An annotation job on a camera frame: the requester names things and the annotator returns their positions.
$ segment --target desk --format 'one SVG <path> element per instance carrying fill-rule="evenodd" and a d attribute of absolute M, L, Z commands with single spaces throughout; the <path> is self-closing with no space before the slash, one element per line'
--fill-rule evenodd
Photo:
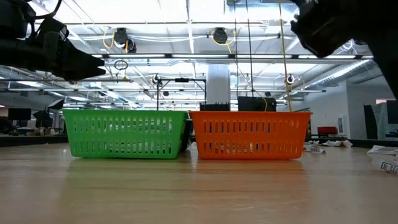
<path fill-rule="evenodd" d="M 397 223 L 398 176 L 366 149 L 292 161 L 72 158 L 68 144 L 0 150 L 0 223 Z"/>

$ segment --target plastic basket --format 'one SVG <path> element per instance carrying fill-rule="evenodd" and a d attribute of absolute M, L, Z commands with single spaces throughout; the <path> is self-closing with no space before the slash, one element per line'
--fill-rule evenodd
<path fill-rule="evenodd" d="M 174 159 L 184 111 L 63 110 L 75 157 Z"/>
<path fill-rule="evenodd" d="M 311 113 L 192 111 L 200 159 L 297 159 Z"/>

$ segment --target green basket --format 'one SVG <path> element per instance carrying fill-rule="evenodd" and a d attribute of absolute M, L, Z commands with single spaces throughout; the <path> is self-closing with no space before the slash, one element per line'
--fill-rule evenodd
<path fill-rule="evenodd" d="M 184 111 L 63 110 L 71 154 L 87 158 L 174 159 Z"/>

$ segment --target wooden table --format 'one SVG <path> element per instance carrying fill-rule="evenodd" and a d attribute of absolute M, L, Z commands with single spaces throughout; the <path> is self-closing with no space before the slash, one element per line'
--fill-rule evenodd
<path fill-rule="evenodd" d="M 0 149 L 0 223 L 397 223 L 398 176 L 366 149 L 292 161 L 90 160 Z"/>

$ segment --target orange basket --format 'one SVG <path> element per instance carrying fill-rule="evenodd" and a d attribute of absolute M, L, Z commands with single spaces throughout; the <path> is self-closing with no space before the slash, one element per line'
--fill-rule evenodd
<path fill-rule="evenodd" d="M 305 112 L 192 111 L 200 159 L 298 159 Z"/>

